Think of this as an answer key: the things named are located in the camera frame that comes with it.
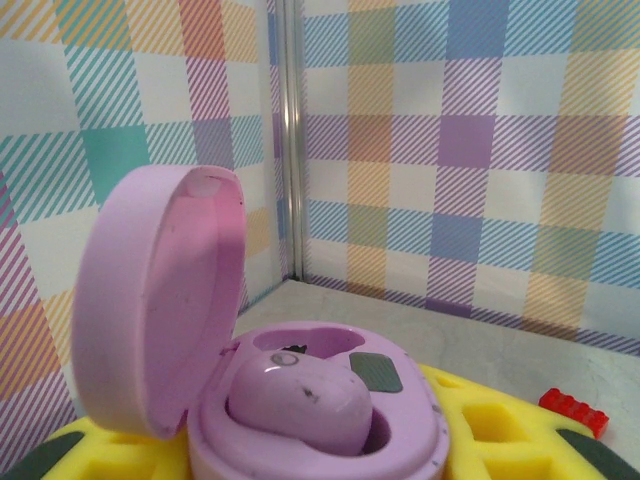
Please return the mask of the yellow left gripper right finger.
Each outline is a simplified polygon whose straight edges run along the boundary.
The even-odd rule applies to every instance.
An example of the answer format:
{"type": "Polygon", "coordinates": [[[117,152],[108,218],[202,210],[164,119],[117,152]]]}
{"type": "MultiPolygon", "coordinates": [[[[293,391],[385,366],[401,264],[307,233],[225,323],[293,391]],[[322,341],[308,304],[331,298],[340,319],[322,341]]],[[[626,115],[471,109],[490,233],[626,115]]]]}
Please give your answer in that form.
{"type": "Polygon", "coordinates": [[[449,425],[444,479],[637,479],[608,417],[553,388],[541,405],[422,364],[449,425]]]}

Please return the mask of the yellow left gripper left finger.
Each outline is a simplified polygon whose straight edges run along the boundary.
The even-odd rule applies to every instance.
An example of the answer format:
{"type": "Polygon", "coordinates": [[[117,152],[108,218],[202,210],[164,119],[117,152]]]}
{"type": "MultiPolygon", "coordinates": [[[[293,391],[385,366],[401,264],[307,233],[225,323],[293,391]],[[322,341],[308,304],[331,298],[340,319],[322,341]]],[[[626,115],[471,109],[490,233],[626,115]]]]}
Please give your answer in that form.
{"type": "Polygon", "coordinates": [[[193,474],[184,430],[159,440],[106,430],[83,417],[55,431],[1,477],[177,480],[193,474]]]}

